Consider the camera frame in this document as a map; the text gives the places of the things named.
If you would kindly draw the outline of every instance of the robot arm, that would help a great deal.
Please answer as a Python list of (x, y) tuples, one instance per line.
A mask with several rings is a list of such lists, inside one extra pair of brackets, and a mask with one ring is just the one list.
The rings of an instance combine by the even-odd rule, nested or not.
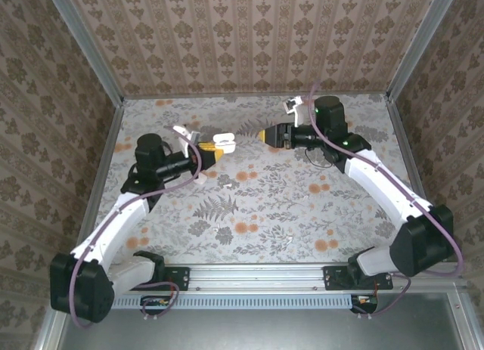
[[(194, 144), (200, 151), (202, 170), (213, 166), (224, 153), (235, 149), (232, 133), (215, 135), (213, 143), (197, 143), (198, 133), (189, 132), (185, 127), (174, 128)], [(109, 312), (113, 300), (148, 281), (162, 281), (164, 259), (149, 252), (137, 252), (133, 257), (111, 268), (117, 251), (126, 242), (131, 229), (154, 208), (160, 195), (136, 200), (122, 211), (119, 208), (128, 201), (161, 190), (165, 184), (180, 176), (183, 172), (194, 174), (197, 170), (197, 158), (191, 152), (188, 143), (180, 140), (181, 151), (164, 153), (164, 143), (160, 136), (147, 134), (138, 139), (135, 150), (136, 164), (130, 169), (128, 178), (121, 188), (121, 194), (106, 218), (96, 229), (78, 245), (70, 255), (57, 254), (50, 266), (51, 307), (70, 313), (69, 285), (74, 266), (81, 260), (76, 278), (75, 307), (79, 317), (92, 322), (101, 321)], [(196, 180), (203, 183), (202, 174)], [(118, 212), (112, 221), (114, 212)]]
[[(452, 234), (452, 213), (446, 206), (433, 207), (391, 174), (413, 197), (414, 201), (409, 203), (380, 171), (358, 158), (347, 156), (329, 147), (319, 138), (311, 125), (301, 125), (302, 111), (299, 106), (293, 104), (291, 110), (297, 112), (295, 123), (281, 123), (269, 127), (259, 133), (260, 139), (276, 148), (304, 147), (322, 150), (326, 160), (358, 182), (399, 229), (390, 246), (369, 248), (349, 259), (348, 272), (352, 274), (352, 281), (355, 284), (385, 272), (400, 271), (411, 277), (453, 253), (448, 241), (412, 203), (419, 203)], [(316, 99), (315, 112), (318, 128), (331, 142), (384, 167), (364, 138), (348, 132), (344, 108), (338, 97), (326, 96)]]

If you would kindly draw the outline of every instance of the purple cable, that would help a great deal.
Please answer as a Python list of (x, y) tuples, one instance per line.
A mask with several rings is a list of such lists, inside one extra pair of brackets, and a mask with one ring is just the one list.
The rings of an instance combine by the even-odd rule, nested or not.
[(446, 240), (451, 244), (452, 249), (454, 250), (455, 255), (457, 256), (457, 259), (458, 259), (457, 260), (457, 266), (455, 267), (455, 269), (452, 272), (448, 272), (448, 273), (441, 273), (441, 272), (435, 272), (435, 271), (426, 271), (428, 274), (433, 274), (433, 275), (440, 276), (440, 277), (457, 277), (459, 274), (461, 274), (462, 271), (463, 271), (463, 269), (464, 269), (464, 258), (462, 257), (462, 252), (459, 249), (459, 246), (457, 245), (457, 243), (455, 242), (455, 240), (444, 229), (444, 227), (441, 226), (441, 224), (438, 223), (437, 220), (435, 220), (434, 217), (432, 217), (431, 214), (429, 214), (428, 211), (426, 211), (425, 208), (422, 207), (422, 205), (420, 205), (417, 202), (414, 202), (414, 198), (406, 191), (406, 189), (404, 189), (400, 185), (400, 183), (397, 182), (397, 180), (395, 180), (388, 173), (388, 171), (386, 171), (381, 166), (378, 166), (376, 163), (372, 162), (371, 160), (367, 159), (366, 157), (360, 156), (357, 153), (350, 152), (348, 150), (345, 150), (344, 148), (341, 148), (341, 147), (335, 145), (333, 142), (331, 142), (327, 137), (325, 137), (322, 134), (322, 132), (319, 130), (318, 126), (316, 125), (316, 121), (315, 121), (315, 118), (314, 118), (314, 115), (313, 115), (314, 109), (312, 109), (312, 95), (315, 93), (316, 88), (317, 88), (317, 85), (314, 84), (312, 86), (312, 88), (311, 88), (311, 91), (309, 92), (309, 96), (308, 96), (308, 112), (309, 112), (309, 118), (311, 120), (312, 128), (316, 131), (316, 133), (318, 134), (319, 138), (321, 140), (323, 140), (328, 146), (334, 148), (335, 150), (338, 150), (339, 152), (342, 152), (342, 153), (344, 153), (344, 154), (346, 154), (346, 155), (348, 155), (350, 157), (355, 157), (355, 158), (357, 158), (357, 159), (359, 159), (359, 160), (367, 163), (371, 167), (375, 168), (375, 170), (378, 170), (379, 172), (381, 172), (382, 175), (385, 176), (385, 178), (387, 178), (388, 181), (390, 181), (393, 184), (393, 186), (395, 186), (403, 194), (403, 196), (405, 197), (405, 199), (407, 199), (410, 203), (412, 203), (412, 205), (414, 205), (417, 209), (419, 209), (420, 212), (423, 215), (425, 215), (425, 217), (427, 219), (429, 219), (429, 221), (433, 225), (435, 225), (435, 227), (442, 233), (442, 235), (446, 238)]
[[(166, 308), (163, 311), (161, 311), (161, 313), (157, 314), (157, 317), (162, 317), (170, 310), (171, 307), (173, 307), (173, 305), (176, 303), (176, 300), (178, 299), (178, 295), (180, 294), (180, 287), (178, 287), (178, 284), (174, 282), (156, 282), (156, 283), (149, 283), (149, 284), (140, 284), (139, 286), (135, 287), (135, 290), (137, 288), (151, 288), (151, 287), (158, 287), (158, 286), (173, 286), (175, 287), (175, 290), (176, 290), (175, 297), (173, 298), (173, 300), (166, 306)], [(146, 313), (146, 306), (149, 302), (150, 300), (147, 299), (146, 301), (143, 302), (143, 307), (141, 307), (141, 312), (143, 313), (144, 316), (148, 316), (148, 314)]]
[(397, 278), (403, 278), (403, 279), (406, 279), (407, 280), (407, 285), (399, 293), (399, 295), (392, 301), (392, 303), (390, 303), (385, 308), (383, 308), (383, 309), (381, 309), (381, 310), (379, 310), (377, 312), (374, 312), (373, 314), (368, 314), (363, 308), (360, 308), (358, 306), (353, 306), (353, 308), (356, 308), (358, 311), (361, 312), (361, 314), (366, 314), (367, 317), (380, 316), (381, 314), (384, 314), (385, 312), (389, 311), (393, 306), (396, 305), (396, 303), (398, 301), (400, 301), (400, 299), (402, 299), (403, 295), (405, 295), (405, 293), (408, 291), (408, 289), (410, 288), (410, 285), (411, 285), (411, 279), (410, 279), (410, 277), (402, 276), (400, 274), (392, 274), (392, 276), (393, 277), (397, 277)]
[[(184, 141), (186, 141), (188, 143), (188, 145), (191, 147), (191, 149), (195, 152), (195, 156), (197, 157), (197, 170), (195, 171), (195, 173), (193, 174), (193, 176), (191, 178), (189, 178), (187, 181), (182, 182), (181, 184), (178, 184), (178, 185), (175, 185), (175, 186), (172, 186), (172, 187), (166, 187), (166, 188), (164, 188), (162, 190), (151, 191), (150, 193), (143, 194), (143, 195), (140, 195), (139, 197), (134, 197), (131, 200), (126, 201), (124, 204), (122, 204), (118, 208), (117, 211), (113, 212), (113, 214), (108, 218), (108, 220), (106, 220), (106, 222), (102, 225), (102, 227), (99, 229), (99, 232), (94, 236), (94, 238), (92, 238), (92, 241), (91, 241), (91, 245), (90, 246), (94, 246), (96, 244), (96, 242), (99, 240), (99, 238), (101, 237), (101, 235), (104, 233), (104, 231), (106, 230), (106, 228), (108, 227), (108, 225), (111, 224), (111, 222), (118, 216), (118, 213), (122, 212), (127, 206), (133, 204), (135, 201), (146, 199), (147, 197), (152, 197), (154, 195), (161, 195), (161, 194), (169, 193), (169, 192), (174, 191), (174, 190), (178, 190), (179, 188), (184, 187), (184, 186), (190, 184), (193, 180), (195, 180), (195, 178), (198, 176), (198, 174), (200, 174), (200, 171), (202, 171), (202, 156), (200, 155), (200, 152), (197, 149), (197, 146), (195, 146), (193, 143), (191, 143), (191, 141), (188, 138), (186, 138), (184, 135), (182, 135), (181, 133), (178, 133), (177, 131), (175, 131), (171, 127), (168, 128), (168, 130), (170, 130), (171, 132), (175, 133), (181, 139), (183, 139)], [(79, 269), (81, 267), (81, 264), (84, 262), (85, 257), (89, 253), (90, 246), (87, 246), (85, 248), (85, 251), (79, 257), (76, 265), (74, 266), (73, 273), (72, 273), (72, 275), (70, 277), (70, 284), (69, 284), (69, 310), (70, 310), (70, 316), (73, 319), (73, 323), (77, 327), (80, 327), (82, 329), (87, 329), (92, 324), (86, 324), (86, 325), (84, 325), (84, 324), (81, 324), (79, 322), (79, 318), (77, 317), (77, 314), (76, 314), (76, 306), (74, 304), (74, 291), (75, 291), (75, 288), (76, 288), (76, 278), (77, 278), (77, 274), (79, 273)]]

